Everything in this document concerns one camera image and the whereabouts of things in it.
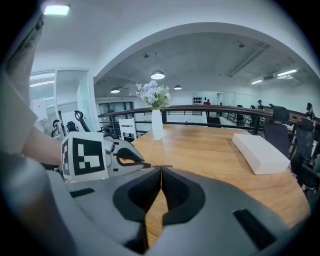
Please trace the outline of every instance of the white vase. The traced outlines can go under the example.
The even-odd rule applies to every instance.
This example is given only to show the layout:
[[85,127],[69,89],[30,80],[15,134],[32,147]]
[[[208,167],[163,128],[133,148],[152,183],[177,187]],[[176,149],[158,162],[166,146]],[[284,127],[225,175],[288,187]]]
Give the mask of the white vase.
[[162,116],[159,109],[152,110],[151,126],[155,140],[161,140],[163,136]]

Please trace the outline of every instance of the person in red shirt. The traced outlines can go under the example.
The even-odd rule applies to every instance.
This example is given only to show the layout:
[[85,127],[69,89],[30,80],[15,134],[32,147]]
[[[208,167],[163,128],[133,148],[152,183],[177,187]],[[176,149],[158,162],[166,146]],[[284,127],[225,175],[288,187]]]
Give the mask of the person in red shirt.
[[[208,99],[208,100],[206,101],[205,105],[207,105],[207,106],[210,106],[210,105],[211,105],[210,99]],[[206,111],[206,116],[209,117],[209,111]]]

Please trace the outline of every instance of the bouquet of flowers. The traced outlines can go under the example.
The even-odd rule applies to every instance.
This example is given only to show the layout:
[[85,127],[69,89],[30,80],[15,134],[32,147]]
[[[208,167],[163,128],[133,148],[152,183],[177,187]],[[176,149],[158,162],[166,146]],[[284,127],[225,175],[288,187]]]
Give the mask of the bouquet of flowers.
[[146,104],[151,107],[152,110],[163,110],[169,106],[169,87],[166,88],[161,85],[158,86],[157,82],[152,80],[150,83],[135,84],[138,91],[136,95],[140,97]]

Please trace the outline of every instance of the wooden table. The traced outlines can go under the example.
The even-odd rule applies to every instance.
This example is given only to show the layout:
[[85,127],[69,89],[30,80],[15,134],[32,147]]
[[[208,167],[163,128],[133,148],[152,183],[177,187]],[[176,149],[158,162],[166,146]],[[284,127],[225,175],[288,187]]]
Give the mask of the wooden table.
[[[248,134],[239,129],[165,124],[162,140],[154,140],[149,131],[132,144],[151,165],[172,165],[176,169],[233,184],[275,211],[289,227],[309,216],[306,197],[290,171],[255,175],[233,144],[234,133]],[[162,231],[162,216],[167,211],[166,198],[161,190],[146,215],[150,246]]]

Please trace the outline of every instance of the sleeve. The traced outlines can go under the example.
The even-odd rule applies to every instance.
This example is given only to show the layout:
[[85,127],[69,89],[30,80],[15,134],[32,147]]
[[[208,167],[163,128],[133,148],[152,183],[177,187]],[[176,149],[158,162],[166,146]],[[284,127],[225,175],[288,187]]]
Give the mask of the sleeve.
[[0,151],[21,153],[37,121],[37,116],[26,105],[5,72],[0,74]]

